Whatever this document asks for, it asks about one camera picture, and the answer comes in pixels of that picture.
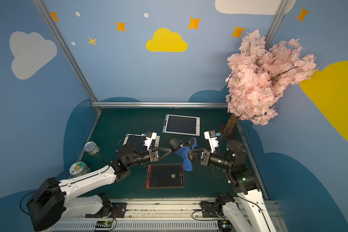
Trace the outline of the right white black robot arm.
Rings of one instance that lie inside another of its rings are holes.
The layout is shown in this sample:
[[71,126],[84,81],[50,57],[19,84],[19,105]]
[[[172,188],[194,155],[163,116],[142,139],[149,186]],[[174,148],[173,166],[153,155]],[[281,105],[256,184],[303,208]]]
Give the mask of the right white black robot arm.
[[276,228],[265,206],[261,186],[254,173],[246,166],[247,152],[243,143],[237,140],[228,141],[224,156],[206,149],[202,149],[200,153],[202,166],[213,165],[224,170],[225,178],[247,214],[245,218],[234,197],[226,193],[218,195],[214,203],[200,203],[203,217],[223,219],[221,231],[235,229],[237,232],[275,232]]

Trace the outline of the red frame drawing tablet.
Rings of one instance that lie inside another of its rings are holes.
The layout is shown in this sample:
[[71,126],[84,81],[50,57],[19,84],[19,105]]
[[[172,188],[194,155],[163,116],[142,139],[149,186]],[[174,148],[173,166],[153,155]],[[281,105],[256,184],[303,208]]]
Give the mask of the red frame drawing tablet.
[[148,166],[147,189],[183,188],[184,169],[182,164],[150,164]]

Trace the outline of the blue wiping cloth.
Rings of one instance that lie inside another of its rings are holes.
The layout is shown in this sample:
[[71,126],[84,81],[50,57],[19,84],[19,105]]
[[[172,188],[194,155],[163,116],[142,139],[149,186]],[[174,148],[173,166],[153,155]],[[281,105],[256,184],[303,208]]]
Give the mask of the blue wiping cloth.
[[183,169],[187,172],[193,170],[192,161],[189,158],[189,151],[197,148],[197,140],[195,137],[190,138],[187,142],[173,138],[170,140],[172,151],[183,159]]

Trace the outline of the white blue drawing tablet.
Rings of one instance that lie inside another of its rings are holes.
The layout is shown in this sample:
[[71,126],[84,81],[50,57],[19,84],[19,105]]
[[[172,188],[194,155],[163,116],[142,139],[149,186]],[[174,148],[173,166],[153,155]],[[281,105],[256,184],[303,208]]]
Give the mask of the white blue drawing tablet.
[[200,136],[200,118],[167,114],[162,132]]

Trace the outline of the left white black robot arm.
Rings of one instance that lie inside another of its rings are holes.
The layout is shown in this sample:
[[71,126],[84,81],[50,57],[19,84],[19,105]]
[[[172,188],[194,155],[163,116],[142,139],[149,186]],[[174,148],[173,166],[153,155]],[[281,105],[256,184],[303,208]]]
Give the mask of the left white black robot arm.
[[58,181],[52,177],[42,183],[26,203],[33,229],[36,232],[50,228],[66,216],[73,199],[96,188],[114,184],[131,174],[131,167],[147,162],[160,161],[161,148],[148,149],[138,154],[134,146],[125,144],[117,158],[108,165],[80,177]]

